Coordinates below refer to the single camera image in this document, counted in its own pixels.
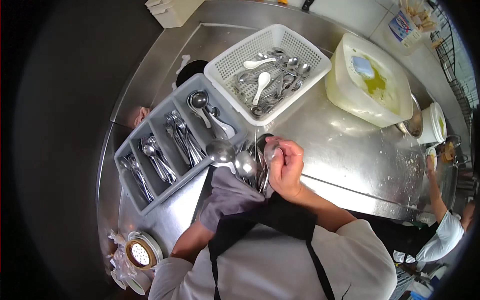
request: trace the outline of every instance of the black apron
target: black apron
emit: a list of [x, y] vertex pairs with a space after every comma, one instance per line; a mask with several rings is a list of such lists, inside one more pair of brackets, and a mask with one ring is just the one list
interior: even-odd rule
[[433, 238], [438, 228], [437, 222], [430, 227], [424, 226], [419, 230], [417, 226], [405, 226], [376, 216], [362, 218], [370, 223], [373, 231], [387, 248], [392, 258], [394, 250], [405, 253], [403, 262], [408, 255], [415, 258], [423, 246]]
[[335, 300], [325, 270], [311, 244], [313, 230], [317, 223], [317, 216], [303, 207], [284, 200], [277, 193], [272, 195], [268, 205], [244, 213], [223, 216], [218, 222], [216, 234], [208, 243], [210, 260], [212, 261], [212, 273], [215, 280], [214, 300], [220, 300], [220, 294], [218, 293], [217, 257], [245, 237], [258, 223], [290, 237], [304, 240], [327, 299]]

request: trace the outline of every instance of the person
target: person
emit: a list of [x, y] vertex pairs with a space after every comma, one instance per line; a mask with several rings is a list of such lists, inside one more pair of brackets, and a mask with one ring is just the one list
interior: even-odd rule
[[419, 229], [417, 226], [405, 226], [374, 216], [362, 217], [370, 222], [373, 231], [397, 263], [433, 262], [441, 259], [460, 242], [473, 219], [474, 201], [465, 206], [460, 220], [448, 211], [437, 185], [431, 156], [427, 156], [427, 177], [430, 183], [430, 204], [436, 219], [431, 226]]
[[[303, 149], [279, 137], [266, 139], [275, 140], [279, 149], [269, 177], [275, 193], [267, 203], [255, 200], [260, 204], [254, 208], [230, 206], [216, 228], [204, 226], [201, 215], [179, 237], [170, 257], [158, 264], [150, 300], [390, 297], [395, 266], [369, 223], [302, 185]], [[212, 196], [221, 195], [212, 211], [238, 203], [237, 184], [252, 198], [253, 189], [229, 169], [235, 182], [218, 192], [227, 180], [222, 169], [227, 168], [218, 168], [212, 179]]]

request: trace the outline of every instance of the blue sponge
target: blue sponge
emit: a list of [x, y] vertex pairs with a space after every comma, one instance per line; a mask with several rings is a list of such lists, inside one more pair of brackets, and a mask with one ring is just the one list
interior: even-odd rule
[[375, 77], [375, 72], [373, 72], [372, 65], [370, 65], [368, 59], [353, 56], [352, 61], [355, 71], [357, 71], [357, 73], [360, 74], [362, 77], [367, 77], [370, 79]]

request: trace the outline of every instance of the stainless steel counter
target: stainless steel counter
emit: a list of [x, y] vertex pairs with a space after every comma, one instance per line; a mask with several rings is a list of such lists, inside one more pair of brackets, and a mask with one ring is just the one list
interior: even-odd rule
[[[183, 27], [165, 30], [153, 44], [120, 95], [112, 122], [132, 127], [139, 106], [160, 103], [172, 91], [176, 71], [186, 55], [190, 61], [211, 60], [256, 30], [275, 23], [297, 31], [328, 57], [348, 32], [331, 20], [278, 4], [206, 1]], [[427, 107], [432, 101], [428, 93], [410, 72], [406, 73], [421, 108]], [[420, 205], [422, 210], [418, 209], [420, 199], [426, 196], [422, 188], [424, 148], [395, 126], [380, 129], [334, 106], [326, 98], [324, 80], [273, 122], [264, 127], [249, 125], [249, 130], [250, 138], [257, 130], [299, 143], [305, 149], [302, 182], [340, 207], [403, 220], [416, 219], [429, 209], [425, 201]], [[440, 169], [440, 177], [449, 181], [452, 168]], [[121, 201], [119, 230], [145, 230], [160, 242], [165, 254], [169, 253], [192, 220], [205, 177], [206, 171], [200, 173], [145, 218], [136, 213], [123, 193], [120, 199], [109, 198], [107, 201]], [[443, 187], [444, 194], [452, 195], [451, 185]], [[98, 201], [100, 205], [106, 200]]]

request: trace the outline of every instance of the cutlery tray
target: cutlery tray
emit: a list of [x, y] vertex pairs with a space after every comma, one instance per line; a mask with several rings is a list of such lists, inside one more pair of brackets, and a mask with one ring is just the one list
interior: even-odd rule
[[[164, 115], [176, 109], [187, 123], [201, 149], [206, 153], [206, 145], [214, 139], [214, 135], [211, 129], [206, 128], [203, 120], [195, 116], [187, 105], [188, 95], [195, 90], [205, 90], [208, 93], [209, 104], [218, 107], [220, 110], [218, 118], [224, 123], [230, 124], [235, 129], [235, 135], [230, 139], [233, 145], [241, 143], [247, 136], [247, 128], [244, 122], [240, 119], [240, 116], [233, 107], [228, 104], [222, 94], [212, 86], [203, 74], [199, 73], [192, 76], [160, 102], [137, 128], [132, 131], [115, 153], [115, 164], [119, 171], [122, 187], [140, 215], [145, 216], [148, 214], [155, 206], [164, 202], [176, 190], [212, 163], [212, 160], [206, 157], [200, 164], [189, 169], [189, 165], [185, 163], [165, 130], [165, 123], [167, 121]], [[177, 175], [177, 180], [172, 185], [160, 179], [151, 160], [138, 148], [140, 139], [151, 134], [155, 136], [170, 168]], [[132, 172], [127, 170], [119, 162], [119, 157], [126, 156], [129, 153], [133, 153], [135, 156], [146, 184], [152, 191], [155, 200], [151, 203], [147, 201], [140, 187], [137, 185]]]

